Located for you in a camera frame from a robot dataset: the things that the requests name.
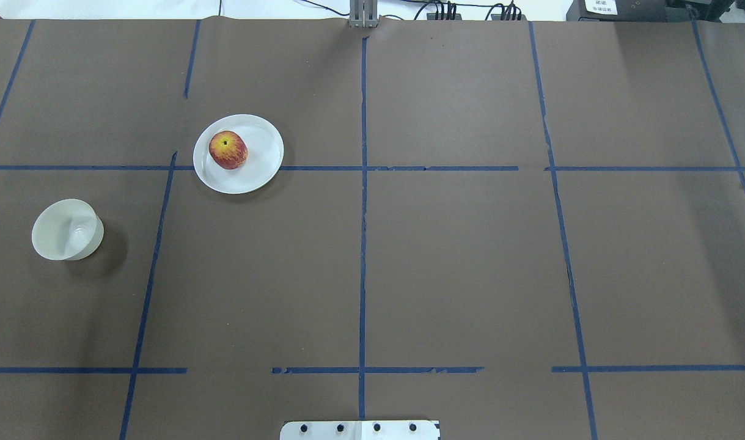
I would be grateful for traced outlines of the red yellow apple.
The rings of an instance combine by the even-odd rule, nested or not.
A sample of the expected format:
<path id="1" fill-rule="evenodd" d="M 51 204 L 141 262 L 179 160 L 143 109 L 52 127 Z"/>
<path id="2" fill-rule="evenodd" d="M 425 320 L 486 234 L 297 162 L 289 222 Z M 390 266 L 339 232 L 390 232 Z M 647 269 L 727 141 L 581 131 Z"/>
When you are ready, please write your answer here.
<path id="1" fill-rule="evenodd" d="M 225 170 L 235 170 L 246 164 L 248 148 L 234 131 L 224 130 L 214 134 L 208 142 L 208 153 L 213 161 Z"/>

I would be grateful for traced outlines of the white bowl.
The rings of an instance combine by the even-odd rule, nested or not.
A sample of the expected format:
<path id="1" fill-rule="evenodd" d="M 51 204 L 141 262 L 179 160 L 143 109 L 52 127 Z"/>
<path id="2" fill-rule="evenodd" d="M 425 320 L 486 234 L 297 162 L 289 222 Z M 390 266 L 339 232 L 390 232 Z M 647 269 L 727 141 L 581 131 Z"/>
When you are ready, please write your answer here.
<path id="1" fill-rule="evenodd" d="M 32 248 L 49 261 L 78 261 L 101 245 L 105 226 L 89 203 L 65 199 L 43 210 L 32 226 Z"/>

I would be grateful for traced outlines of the white round plate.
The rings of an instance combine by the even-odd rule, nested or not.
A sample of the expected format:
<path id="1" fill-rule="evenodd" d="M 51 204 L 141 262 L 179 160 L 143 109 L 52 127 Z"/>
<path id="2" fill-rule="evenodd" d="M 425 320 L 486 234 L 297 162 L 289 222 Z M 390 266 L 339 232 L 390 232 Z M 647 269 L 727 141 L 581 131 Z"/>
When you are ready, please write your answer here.
<path id="1" fill-rule="evenodd" d="M 233 169 L 223 168 L 210 154 L 210 140 L 222 131 L 232 131 L 246 144 L 246 161 Z M 193 151 L 193 166 L 202 183 L 220 193 L 249 193 L 263 187 L 277 174 L 285 146 L 277 128 L 251 114 L 235 114 L 211 123 L 200 134 Z"/>

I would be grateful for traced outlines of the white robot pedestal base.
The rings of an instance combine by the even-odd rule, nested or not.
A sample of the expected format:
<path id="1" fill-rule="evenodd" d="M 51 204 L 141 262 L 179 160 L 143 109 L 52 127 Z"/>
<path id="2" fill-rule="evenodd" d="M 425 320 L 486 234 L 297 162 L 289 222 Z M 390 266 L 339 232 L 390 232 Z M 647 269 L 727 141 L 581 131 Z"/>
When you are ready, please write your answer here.
<path id="1" fill-rule="evenodd" d="M 280 439 L 440 439 L 439 423 L 431 420 L 292 421 Z"/>

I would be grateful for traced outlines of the aluminium frame post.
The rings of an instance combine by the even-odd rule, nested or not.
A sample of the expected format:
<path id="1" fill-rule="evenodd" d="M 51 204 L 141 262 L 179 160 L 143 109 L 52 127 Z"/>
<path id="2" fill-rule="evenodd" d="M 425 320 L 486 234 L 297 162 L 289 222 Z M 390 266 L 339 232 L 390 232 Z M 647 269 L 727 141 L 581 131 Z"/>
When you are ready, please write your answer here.
<path id="1" fill-rule="evenodd" d="M 380 23 L 377 0 L 350 0 L 349 26 L 352 29 L 377 28 Z"/>

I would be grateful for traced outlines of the brown paper table cover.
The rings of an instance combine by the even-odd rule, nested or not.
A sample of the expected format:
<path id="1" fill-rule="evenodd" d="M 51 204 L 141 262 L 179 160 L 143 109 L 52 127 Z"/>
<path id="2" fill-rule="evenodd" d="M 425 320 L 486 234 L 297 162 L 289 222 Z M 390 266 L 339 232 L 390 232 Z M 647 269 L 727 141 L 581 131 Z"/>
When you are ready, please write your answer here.
<path id="1" fill-rule="evenodd" d="M 0 20 L 0 439 L 347 419 L 745 439 L 745 24 Z"/>

